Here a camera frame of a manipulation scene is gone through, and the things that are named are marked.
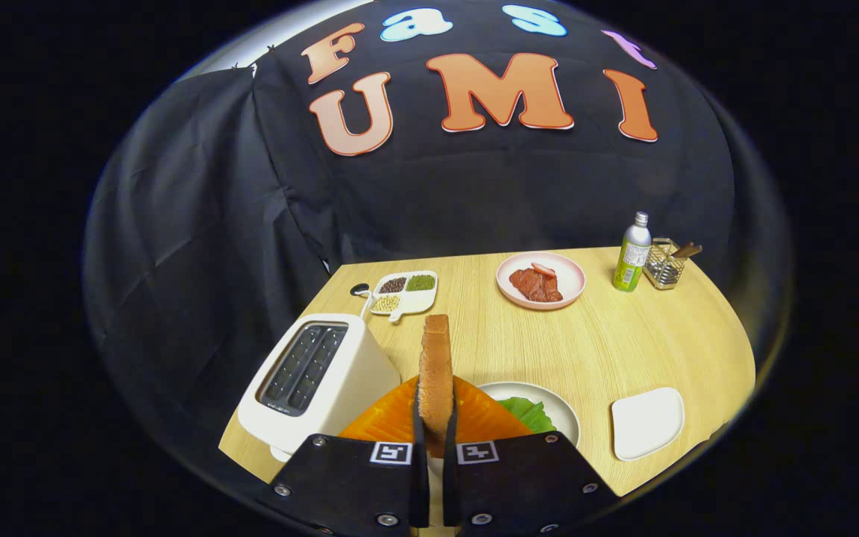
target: toaster slot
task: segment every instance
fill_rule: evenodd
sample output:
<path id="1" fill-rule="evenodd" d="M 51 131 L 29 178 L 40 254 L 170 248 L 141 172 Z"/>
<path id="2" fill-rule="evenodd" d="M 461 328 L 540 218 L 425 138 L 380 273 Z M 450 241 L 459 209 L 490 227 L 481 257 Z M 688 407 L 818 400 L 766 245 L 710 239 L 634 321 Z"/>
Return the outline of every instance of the toaster slot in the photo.
<path id="1" fill-rule="evenodd" d="M 260 402 L 287 415 L 301 415 L 347 334 L 347 325 L 309 324 L 297 334 L 271 375 Z"/>

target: utensil holder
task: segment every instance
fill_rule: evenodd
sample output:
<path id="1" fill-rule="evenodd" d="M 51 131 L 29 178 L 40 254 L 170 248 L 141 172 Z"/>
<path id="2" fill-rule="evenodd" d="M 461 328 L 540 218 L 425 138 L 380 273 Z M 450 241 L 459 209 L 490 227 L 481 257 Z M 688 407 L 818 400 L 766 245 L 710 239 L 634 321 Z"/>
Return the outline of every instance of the utensil holder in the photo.
<path id="1" fill-rule="evenodd" d="M 645 262 L 644 273 L 652 282 L 655 289 L 672 289 L 678 285 L 685 270 L 686 258 L 674 259 L 671 254 L 679 250 L 679 246 L 668 238 L 652 239 L 652 247 L 648 250 L 648 260 Z"/>

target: white toaster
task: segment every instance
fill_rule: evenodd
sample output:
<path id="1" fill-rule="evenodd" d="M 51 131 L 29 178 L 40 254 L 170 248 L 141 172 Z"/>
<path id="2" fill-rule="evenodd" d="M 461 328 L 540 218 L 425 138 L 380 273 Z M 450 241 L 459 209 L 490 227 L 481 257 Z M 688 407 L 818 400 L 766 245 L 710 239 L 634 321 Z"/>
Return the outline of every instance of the white toaster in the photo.
<path id="1" fill-rule="evenodd" d="M 238 405 L 238 419 L 286 461 L 307 436 L 340 434 L 399 384 L 399 371 L 360 317 L 314 313 L 298 319 L 270 351 Z"/>

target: lettuce leaf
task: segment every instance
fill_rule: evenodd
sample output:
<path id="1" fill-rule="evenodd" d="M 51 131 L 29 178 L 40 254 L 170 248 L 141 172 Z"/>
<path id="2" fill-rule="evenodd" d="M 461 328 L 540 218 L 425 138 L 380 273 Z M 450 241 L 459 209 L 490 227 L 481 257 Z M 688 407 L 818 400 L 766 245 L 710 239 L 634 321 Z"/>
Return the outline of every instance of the lettuce leaf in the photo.
<path id="1" fill-rule="evenodd" d="M 508 400 L 498 401 L 498 404 L 511 412 L 519 421 L 522 421 L 522 424 L 533 433 L 546 433 L 556 430 L 556 426 L 552 424 L 552 419 L 549 419 L 543 410 L 542 401 L 535 404 L 527 398 L 508 398 Z"/>

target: wooden table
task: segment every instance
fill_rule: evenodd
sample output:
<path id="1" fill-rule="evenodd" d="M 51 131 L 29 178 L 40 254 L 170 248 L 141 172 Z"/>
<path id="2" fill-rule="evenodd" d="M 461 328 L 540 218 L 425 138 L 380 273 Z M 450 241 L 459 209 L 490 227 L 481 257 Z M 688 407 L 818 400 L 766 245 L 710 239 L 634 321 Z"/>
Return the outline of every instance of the wooden table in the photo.
<path id="1" fill-rule="evenodd" d="M 579 451 L 624 496 L 733 418 L 754 388 L 755 367 L 739 319 L 702 269 L 689 260 L 675 289 L 657 290 L 642 277 L 634 292 L 620 292 L 611 286 L 618 251 L 556 251 L 587 278 L 582 296 L 561 310 L 536 312 L 510 302 L 495 271 L 511 254 L 485 254 L 344 265 L 303 314 L 359 314 L 364 299 L 350 295 L 352 286 L 375 286 L 392 272 L 436 271 L 439 289 L 429 312 L 404 315 L 397 325 L 367 313 L 369 330 L 403 380 L 417 374 L 424 317 L 449 314 L 453 373 L 477 385 L 516 380 L 559 394 L 579 415 Z M 611 404 L 662 386 L 682 394 L 685 428 L 661 451 L 620 461 Z M 236 411 L 219 448 L 267 483 L 283 467 L 242 428 Z"/>

